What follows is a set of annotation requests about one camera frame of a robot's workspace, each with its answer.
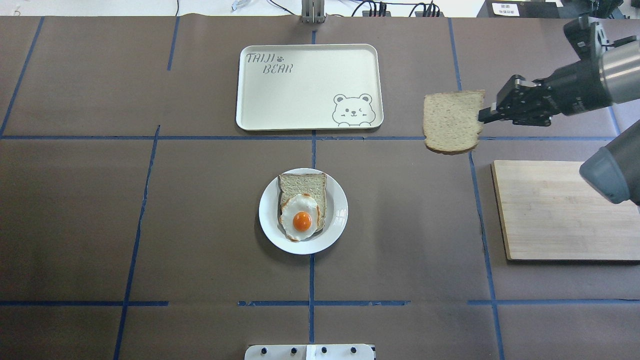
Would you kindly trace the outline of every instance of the silver metal cylinder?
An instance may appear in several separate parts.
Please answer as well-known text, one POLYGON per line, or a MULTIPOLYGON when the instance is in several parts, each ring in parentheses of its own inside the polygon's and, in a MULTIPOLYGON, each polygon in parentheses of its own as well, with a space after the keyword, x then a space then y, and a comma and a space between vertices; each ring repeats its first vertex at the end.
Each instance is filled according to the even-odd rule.
POLYGON ((613 102, 640 99, 640 41, 606 51, 600 59, 600 81, 613 102))

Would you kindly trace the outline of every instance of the rectangular tray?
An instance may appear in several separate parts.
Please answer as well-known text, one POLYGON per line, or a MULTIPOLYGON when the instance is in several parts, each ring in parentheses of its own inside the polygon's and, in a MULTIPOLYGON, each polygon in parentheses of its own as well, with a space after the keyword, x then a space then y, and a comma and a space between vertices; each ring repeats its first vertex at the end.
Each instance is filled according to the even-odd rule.
POLYGON ((371 45, 251 45, 240 53, 236 124, 244 130, 371 129, 382 121, 371 45))

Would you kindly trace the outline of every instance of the white label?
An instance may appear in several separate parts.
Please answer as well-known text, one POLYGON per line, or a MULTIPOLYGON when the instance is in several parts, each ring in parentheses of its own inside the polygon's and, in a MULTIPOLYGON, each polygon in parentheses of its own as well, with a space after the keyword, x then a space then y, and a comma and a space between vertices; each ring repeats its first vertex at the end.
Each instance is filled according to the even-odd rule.
POLYGON ((495 15, 520 16, 520 13, 518 12, 518 5, 516 4, 491 3, 491 5, 493 5, 493 13, 495 15))

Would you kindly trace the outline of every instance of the orange yolk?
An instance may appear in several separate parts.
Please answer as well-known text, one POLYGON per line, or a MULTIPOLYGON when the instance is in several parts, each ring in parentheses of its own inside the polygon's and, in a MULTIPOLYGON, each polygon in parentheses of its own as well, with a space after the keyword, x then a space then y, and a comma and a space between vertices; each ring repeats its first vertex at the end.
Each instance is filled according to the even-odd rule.
POLYGON ((293 227, 298 231, 307 231, 311 227, 311 215, 306 211, 300 211, 293 217, 293 227))

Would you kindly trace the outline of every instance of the bear drawing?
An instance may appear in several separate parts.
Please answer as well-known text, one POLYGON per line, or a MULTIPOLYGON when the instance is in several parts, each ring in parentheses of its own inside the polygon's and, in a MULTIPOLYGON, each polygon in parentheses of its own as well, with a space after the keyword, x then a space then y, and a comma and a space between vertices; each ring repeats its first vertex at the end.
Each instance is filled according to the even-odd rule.
POLYGON ((373 112, 371 101, 369 94, 362 94, 359 97, 336 95, 333 98, 335 103, 333 121, 338 123, 338 126, 371 125, 373 120, 376 120, 376 113, 373 112))

